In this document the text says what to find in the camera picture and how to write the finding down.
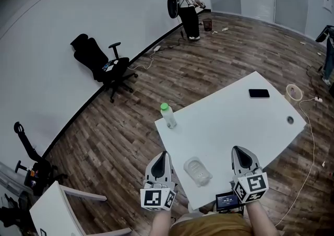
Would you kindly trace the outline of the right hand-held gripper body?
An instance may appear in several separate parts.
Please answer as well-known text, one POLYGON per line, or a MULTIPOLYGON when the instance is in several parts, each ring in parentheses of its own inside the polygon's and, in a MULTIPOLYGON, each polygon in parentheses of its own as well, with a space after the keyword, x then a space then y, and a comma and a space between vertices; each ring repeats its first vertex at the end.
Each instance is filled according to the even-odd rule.
POLYGON ((257 156, 246 148, 234 146, 231 151, 233 191, 241 203, 250 203, 262 198, 268 191, 266 172, 257 156))

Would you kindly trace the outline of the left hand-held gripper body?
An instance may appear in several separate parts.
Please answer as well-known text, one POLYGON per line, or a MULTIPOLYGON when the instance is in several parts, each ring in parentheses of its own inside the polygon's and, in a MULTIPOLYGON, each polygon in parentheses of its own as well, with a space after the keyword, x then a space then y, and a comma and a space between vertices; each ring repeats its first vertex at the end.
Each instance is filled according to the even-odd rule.
POLYGON ((140 190, 141 207, 149 211, 170 211, 174 202, 171 158, 167 151, 155 156, 145 170, 144 187, 140 190))

